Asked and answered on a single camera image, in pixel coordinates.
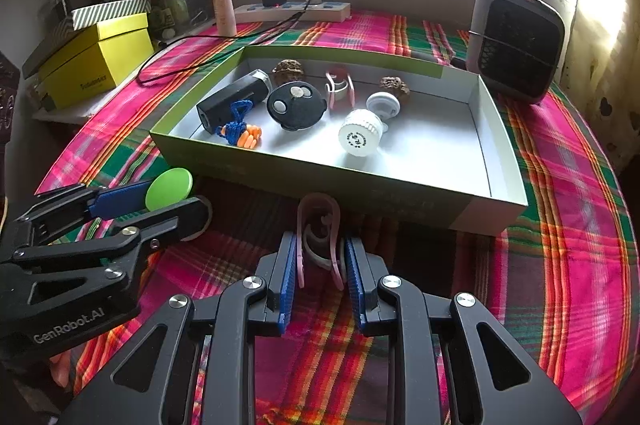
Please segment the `left brown walnut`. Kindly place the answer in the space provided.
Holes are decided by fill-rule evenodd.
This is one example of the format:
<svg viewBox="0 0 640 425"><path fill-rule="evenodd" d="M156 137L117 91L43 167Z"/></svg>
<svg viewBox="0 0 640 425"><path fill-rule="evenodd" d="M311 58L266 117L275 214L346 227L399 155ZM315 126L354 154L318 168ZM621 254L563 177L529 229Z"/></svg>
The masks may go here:
<svg viewBox="0 0 640 425"><path fill-rule="evenodd" d="M288 82L301 81L304 76L303 66L295 59L283 59L272 69L272 80L277 87Z"/></svg>

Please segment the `white mushroom knob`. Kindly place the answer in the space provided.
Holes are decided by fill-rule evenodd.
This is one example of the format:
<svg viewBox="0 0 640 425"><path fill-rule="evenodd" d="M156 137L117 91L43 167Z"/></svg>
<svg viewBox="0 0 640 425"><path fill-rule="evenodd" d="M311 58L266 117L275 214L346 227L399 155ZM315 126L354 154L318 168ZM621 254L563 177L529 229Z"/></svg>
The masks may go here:
<svg viewBox="0 0 640 425"><path fill-rule="evenodd" d="M376 92L366 100L366 109L374 113L381 121L386 122L401 111L401 103L398 98L386 92Z"/></svg>

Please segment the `black round button remote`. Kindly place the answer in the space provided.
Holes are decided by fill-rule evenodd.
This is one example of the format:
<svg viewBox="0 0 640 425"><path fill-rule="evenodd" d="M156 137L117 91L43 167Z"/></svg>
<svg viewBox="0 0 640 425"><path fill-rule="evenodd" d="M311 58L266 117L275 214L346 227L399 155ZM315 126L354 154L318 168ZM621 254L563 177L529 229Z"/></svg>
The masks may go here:
<svg viewBox="0 0 640 425"><path fill-rule="evenodd" d="M328 105L319 90L304 81L292 81L279 86L266 101L269 115L282 130L298 132L317 124Z"/></svg>

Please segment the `white power strip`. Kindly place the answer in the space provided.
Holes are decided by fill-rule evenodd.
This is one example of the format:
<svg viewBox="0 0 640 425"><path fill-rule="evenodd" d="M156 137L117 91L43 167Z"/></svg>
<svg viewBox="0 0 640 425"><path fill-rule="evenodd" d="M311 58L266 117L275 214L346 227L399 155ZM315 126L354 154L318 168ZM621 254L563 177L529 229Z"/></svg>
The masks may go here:
<svg viewBox="0 0 640 425"><path fill-rule="evenodd" d="M344 22L352 16L352 5L343 2L322 2L306 6L305 2L287 2L281 6L265 7L249 4L235 8L238 23L279 22L302 14L303 21Z"/></svg>

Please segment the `pink cosmetic tube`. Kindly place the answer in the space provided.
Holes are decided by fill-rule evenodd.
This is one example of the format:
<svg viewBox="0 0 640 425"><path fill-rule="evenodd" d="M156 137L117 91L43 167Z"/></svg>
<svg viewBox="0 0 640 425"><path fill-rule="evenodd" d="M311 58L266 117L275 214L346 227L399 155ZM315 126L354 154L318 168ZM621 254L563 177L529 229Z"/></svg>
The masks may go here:
<svg viewBox="0 0 640 425"><path fill-rule="evenodd" d="M232 0L213 0L213 5L218 34L235 36L236 21Z"/></svg>

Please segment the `pink white clip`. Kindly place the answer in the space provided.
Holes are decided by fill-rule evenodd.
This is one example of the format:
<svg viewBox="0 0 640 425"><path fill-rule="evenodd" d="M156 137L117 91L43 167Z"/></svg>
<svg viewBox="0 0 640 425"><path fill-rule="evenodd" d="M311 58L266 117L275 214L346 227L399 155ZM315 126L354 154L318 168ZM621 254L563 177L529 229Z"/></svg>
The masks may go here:
<svg viewBox="0 0 640 425"><path fill-rule="evenodd" d="M300 200L296 220L296 269L301 289L305 286L305 260L309 259L329 271L336 288L343 291L346 263L341 219L341 208L326 193L309 193Z"/></svg>

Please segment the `blue corded orange earplugs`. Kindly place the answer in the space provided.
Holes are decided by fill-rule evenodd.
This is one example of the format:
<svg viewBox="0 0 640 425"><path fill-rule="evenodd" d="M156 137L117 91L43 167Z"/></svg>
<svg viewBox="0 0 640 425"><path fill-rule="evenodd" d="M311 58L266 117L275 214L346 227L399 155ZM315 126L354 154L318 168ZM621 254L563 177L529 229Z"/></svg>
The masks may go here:
<svg viewBox="0 0 640 425"><path fill-rule="evenodd" d="M247 150L255 149L262 138L262 129L245 122L245 116L254 108L252 100L235 100L230 104L231 121L218 126L215 135L224 138L227 144Z"/></svg>

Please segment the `brown walnut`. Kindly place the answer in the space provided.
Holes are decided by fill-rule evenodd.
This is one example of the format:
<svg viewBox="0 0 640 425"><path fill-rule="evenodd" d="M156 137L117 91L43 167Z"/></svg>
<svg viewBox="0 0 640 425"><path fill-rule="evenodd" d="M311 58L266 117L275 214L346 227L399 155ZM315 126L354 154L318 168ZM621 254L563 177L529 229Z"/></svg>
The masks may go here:
<svg viewBox="0 0 640 425"><path fill-rule="evenodd" d="M277 87L288 82L301 81L304 76L303 66L295 59L283 59L272 69L272 80Z"/></svg>
<svg viewBox="0 0 640 425"><path fill-rule="evenodd" d="M394 95L402 104L410 97L410 88L405 81L397 76L385 76L381 78L378 87L382 92Z"/></svg>

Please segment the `green cap white knob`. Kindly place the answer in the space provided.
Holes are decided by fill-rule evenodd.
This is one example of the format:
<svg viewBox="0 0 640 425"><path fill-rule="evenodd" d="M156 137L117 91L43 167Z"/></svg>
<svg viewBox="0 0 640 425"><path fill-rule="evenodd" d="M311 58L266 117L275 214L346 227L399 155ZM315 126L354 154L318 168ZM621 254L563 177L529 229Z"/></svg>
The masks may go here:
<svg viewBox="0 0 640 425"><path fill-rule="evenodd" d="M213 208L202 196L191 196L192 174L183 167L164 171L156 177L145 193L145 207L149 220L143 225L151 228L171 223L183 242L195 240L208 228L213 219Z"/></svg>

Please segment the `right brown walnut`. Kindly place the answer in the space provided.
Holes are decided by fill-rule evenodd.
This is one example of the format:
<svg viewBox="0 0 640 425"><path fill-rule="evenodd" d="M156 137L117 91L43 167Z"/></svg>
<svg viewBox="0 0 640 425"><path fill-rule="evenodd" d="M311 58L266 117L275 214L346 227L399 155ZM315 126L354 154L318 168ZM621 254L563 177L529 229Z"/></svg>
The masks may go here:
<svg viewBox="0 0 640 425"><path fill-rule="evenodd" d="M382 92L394 95L402 104L410 97L410 88L405 81L397 76L385 76L381 78L378 87Z"/></svg>

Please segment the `white and green cardboard tray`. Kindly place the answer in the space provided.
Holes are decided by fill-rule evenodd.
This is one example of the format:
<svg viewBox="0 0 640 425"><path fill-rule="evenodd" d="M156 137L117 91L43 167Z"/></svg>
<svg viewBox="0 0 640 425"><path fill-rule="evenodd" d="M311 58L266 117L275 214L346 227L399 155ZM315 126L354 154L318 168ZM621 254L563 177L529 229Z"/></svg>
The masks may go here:
<svg viewBox="0 0 640 425"><path fill-rule="evenodd" d="M293 59L299 82L245 116L243 150L204 120L204 101L250 89ZM153 126L171 165L255 189L334 197L343 208L496 235L527 208L518 161L483 78L435 62L323 47L236 52Z"/></svg>

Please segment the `grey portable heater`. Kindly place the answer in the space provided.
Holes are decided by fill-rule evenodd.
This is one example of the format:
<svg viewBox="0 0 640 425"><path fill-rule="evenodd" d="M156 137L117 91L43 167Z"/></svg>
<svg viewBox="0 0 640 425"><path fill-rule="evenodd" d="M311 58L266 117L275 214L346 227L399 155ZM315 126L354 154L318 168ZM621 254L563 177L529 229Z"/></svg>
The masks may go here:
<svg viewBox="0 0 640 425"><path fill-rule="evenodd" d="M466 56L450 64L538 104L559 69L565 35L560 14L543 0L475 0Z"/></svg>

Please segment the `cream patterned curtain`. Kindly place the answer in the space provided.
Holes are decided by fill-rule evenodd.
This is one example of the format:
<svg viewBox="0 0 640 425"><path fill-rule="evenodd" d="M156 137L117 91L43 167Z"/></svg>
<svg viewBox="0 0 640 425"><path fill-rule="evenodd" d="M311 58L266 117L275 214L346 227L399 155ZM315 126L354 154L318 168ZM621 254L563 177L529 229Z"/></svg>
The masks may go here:
<svg viewBox="0 0 640 425"><path fill-rule="evenodd" d="M639 0L577 0L560 87L623 171L639 154Z"/></svg>

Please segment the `white ribbed round cap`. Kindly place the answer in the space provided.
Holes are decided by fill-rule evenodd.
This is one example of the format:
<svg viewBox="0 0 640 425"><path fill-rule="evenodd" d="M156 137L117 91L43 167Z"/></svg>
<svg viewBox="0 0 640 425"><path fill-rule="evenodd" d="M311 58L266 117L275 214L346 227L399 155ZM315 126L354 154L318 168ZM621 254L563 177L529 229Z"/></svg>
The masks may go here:
<svg viewBox="0 0 640 425"><path fill-rule="evenodd" d="M384 123L374 113L367 109L357 109L344 119L338 131L338 140L352 156L370 156L378 150L384 127Z"/></svg>

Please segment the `pink clip in tray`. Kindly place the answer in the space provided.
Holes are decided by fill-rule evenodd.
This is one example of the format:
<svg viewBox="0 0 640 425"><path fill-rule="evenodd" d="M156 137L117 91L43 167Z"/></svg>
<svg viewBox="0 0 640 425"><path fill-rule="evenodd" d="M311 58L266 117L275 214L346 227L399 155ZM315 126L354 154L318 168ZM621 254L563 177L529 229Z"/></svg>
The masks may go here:
<svg viewBox="0 0 640 425"><path fill-rule="evenodd" d="M335 108L337 101L347 100L349 107L356 104L355 86L349 72L344 68L333 68L326 71L326 96L328 96L328 107Z"/></svg>

